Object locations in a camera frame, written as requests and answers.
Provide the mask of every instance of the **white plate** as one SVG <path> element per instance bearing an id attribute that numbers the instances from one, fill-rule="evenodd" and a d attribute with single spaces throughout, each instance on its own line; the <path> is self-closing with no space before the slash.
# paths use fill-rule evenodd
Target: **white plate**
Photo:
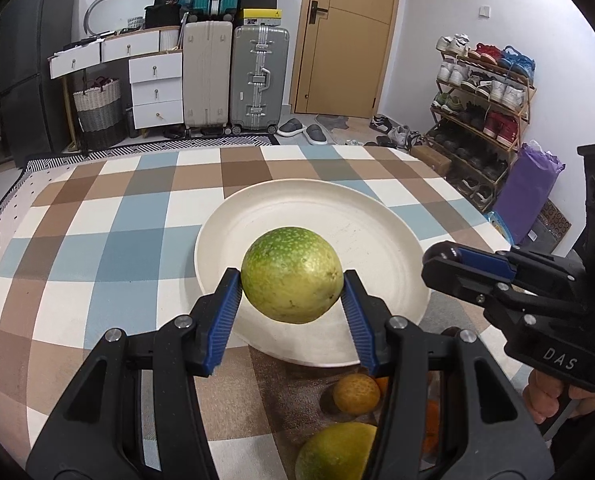
<path id="1" fill-rule="evenodd" d="M 203 294 L 215 291 L 227 267 L 264 233 L 296 226 L 324 237 L 343 270 L 356 269 L 367 292 L 392 314 L 419 323 L 431 291 L 420 277 L 419 241 L 395 213 L 348 187 L 319 180 L 272 180 L 231 195 L 202 226 L 195 269 Z M 280 323 L 258 312 L 246 296 L 234 332 L 252 347 L 290 363 L 340 367 L 359 362 L 340 300 L 311 323 Z"/>

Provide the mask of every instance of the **gray slipper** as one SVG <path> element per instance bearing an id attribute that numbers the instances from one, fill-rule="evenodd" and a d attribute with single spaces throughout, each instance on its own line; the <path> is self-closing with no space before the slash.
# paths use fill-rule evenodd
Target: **gray slipper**
<path id="1" fill-rule="evenodd" d="M 289 119 L 286 123 L 278 128 L 277 134 L 282 137 L 293 137 L 304 132 L 306 128 L 302 123 L 296 119 Z"/>
<path id="2" fill-rule="evenodd" d="M 324 132 L 322 131 L 322 128 L 320 128 L 320 126 L 317 124 L 311 124 L 311 126 L 306 129 L 304 134 L 306 136 L 306 140 L 308 140 L 308 142 L 311 144 L 325 145 L 329 143 L 329 141 L 326 139 L 326 136 L 324 135 Z"/>

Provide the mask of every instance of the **plaid tablecloth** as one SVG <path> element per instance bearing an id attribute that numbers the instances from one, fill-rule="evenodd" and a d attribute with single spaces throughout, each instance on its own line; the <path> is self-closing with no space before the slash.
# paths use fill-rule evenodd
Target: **plaid tablecloth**
<path id="1" fill-rule="evenodd" d="M 423 162 L 386 148 L 206 148 L 44 173 L 18 192 L 36 198 L 0 261 L 0 441 L 20 463 L 105 330 L 148 332 L 188 313 L 200 295 L 193 266 L 200 226 L 244 187 L 283 178 L 336 182 L 380 200 L 424 248 L 440 240 L 492 251 L 509 247 Z M 459 313 L 435 308 L 425 320 L 444 326 L 468 320 L 489 333 L 489 347 L 507 374 L 515 374 L 519 366 L 504 364 L 503 342 L 480 311 L 450 301 Z M 322 411 L 322 393 L 348 371 L 287 364 L 232 335 L 215 375 L 196 381 L 223 480 L 293 478 L 301 444 L 337 420 Z M 145 459 L 157 467 L 149 398 L 145 374 Z"/>

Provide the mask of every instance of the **wooden door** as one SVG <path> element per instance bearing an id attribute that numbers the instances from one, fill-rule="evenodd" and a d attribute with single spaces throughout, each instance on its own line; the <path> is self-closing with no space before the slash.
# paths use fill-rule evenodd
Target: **wooden door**
<path id="1" fill-rule="evenodd" d="M 371 117 L 393 0 L 311 0 L 297 113 Z"/>

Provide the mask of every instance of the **human hand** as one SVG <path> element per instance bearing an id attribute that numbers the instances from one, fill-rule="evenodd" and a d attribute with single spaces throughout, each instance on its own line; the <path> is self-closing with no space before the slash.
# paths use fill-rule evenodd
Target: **human hand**
<path id="1" fill-rule="evenodd" d="M 522 397 L 533 416 L 536 424 L 541 424 L 547 418 L 554 416 L 559 410 L 557 398 L 564 391 L 562 381 L 548 376 L 537 370 L 529 375 L 529 385 L 524 388 Z M 577 386 L 569 386 L 569 397 L 580 399 L 578 407 L 571 413 L 569 418 L 580 415 L 588 415 L 595 411 L 595 394 L 582 390 Z"/>

